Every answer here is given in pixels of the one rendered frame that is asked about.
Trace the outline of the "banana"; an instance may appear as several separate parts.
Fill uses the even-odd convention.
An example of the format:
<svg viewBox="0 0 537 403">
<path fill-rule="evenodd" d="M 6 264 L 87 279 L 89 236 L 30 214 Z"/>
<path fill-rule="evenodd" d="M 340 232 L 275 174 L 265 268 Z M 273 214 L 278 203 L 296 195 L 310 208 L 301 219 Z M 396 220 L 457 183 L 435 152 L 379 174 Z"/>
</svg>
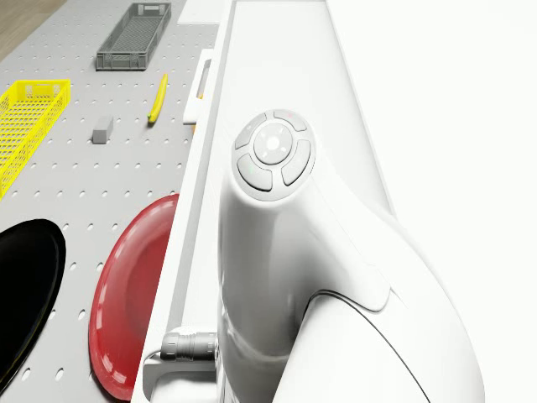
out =
<svg viewBox="0 0 537 403">
<path fill-rule="evenodd" d="M 164 104 L 165 94 L 167 91 L 168 79 L 169 79 L 168 74 L 164 73 L 162 80 L 159 84 L 159 89 L 157 91 L 157 95 L 154 100 L 154 105 L 152 106 L 152 109 L 150 113 L 148 114 L 148 126 L 153 126 L 156 123 L 160 115 L 162 106 Z"/>
</svg>

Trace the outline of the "black plate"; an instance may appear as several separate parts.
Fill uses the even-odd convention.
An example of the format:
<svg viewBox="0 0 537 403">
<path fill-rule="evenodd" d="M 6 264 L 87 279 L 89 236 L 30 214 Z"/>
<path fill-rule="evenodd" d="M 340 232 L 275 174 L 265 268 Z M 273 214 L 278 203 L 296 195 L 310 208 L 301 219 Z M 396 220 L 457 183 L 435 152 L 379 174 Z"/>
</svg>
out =
<svg viewBox="0 0 537 403">
<path fill-rule="evenodd" d="M 65 269 L 60 228 L 47 219 L 0 232 L 0 394 L 37 343 Z"/>
</svg>

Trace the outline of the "red plate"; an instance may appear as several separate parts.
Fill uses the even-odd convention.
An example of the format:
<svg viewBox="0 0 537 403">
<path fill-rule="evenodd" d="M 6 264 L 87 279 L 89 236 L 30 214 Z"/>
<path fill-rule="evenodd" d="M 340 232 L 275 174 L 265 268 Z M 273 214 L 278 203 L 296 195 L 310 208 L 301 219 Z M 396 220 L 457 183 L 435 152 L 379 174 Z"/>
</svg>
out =
<svg viewBox="0 0 537 403">
<path fill-rule="evenodd" d="M 131 400 L 179 196 L 145 207 L 112 248 L 88 328 L 91 368 L 117 400 Z"/>
</svg>

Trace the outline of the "grey cube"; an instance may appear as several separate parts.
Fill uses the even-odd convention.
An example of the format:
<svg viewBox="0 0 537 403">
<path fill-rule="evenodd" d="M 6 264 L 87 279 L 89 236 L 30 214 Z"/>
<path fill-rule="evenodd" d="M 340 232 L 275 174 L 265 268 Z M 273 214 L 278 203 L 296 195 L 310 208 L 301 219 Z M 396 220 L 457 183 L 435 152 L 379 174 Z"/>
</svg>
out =
<svg viewBox="0 0 537 403">
<path fill-rule="evenodd" d="M 93 144 L 106 144 L 113 131 L 113 116 L 101 116 L 92 130 L 91 141 Z"/>
</svg>

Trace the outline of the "white drawer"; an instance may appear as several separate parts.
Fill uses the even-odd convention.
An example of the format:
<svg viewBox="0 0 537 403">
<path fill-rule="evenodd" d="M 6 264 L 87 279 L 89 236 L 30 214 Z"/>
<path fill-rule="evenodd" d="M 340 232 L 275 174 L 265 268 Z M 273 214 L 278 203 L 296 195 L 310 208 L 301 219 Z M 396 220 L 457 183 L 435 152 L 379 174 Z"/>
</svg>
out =
<svg viewBox="0 0 537 403">
<path fill-rule="evenodd" d="M 362 118 L 352 78 L 328 5 L 318 0 L 235 1 L 222 44 L 208 112 L 213 137 L 207 176 L 221 201 L 232 144 L 258 114 L 285 109 L 299 114 L 348 188 L 361 200 L 389 208 L 377 156 Z M 215 332 L 218 342 L 219 211 L 201 216 L 183 318 L 170 332 Z M 164 361 L 161 345 L 143 363 L 143 392 L 150 403 L 218 403 L 215 361 Z"/>
</svg>

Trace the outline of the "yellow basket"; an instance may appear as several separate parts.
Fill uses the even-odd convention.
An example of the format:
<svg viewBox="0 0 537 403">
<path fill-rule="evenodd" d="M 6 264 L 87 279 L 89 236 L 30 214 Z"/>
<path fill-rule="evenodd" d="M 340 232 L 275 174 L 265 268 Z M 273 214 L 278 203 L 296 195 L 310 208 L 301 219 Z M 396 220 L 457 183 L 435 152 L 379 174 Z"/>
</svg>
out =
<svg viewBox="0 0 537 403">
<path fill-rule="evenodd" d="M 18 80 L 0 96 L 0 199 L 70 102 L 70 80 Z"/>
</svg>

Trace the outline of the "dark grey basket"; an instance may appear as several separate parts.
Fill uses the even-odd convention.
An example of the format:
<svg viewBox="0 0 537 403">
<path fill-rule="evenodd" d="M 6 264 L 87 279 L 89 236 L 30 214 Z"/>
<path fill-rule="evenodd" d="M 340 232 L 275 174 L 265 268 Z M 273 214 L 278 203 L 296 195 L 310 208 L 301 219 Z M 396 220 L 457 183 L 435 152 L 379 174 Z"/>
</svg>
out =
<svg viewBox="0 0 537 403">
<path fill-rule="evenodd" d="M 145 71 L 171 18 L 171 3 L 132 3 L 96 53 L 97 71 Z"/>
</svg>

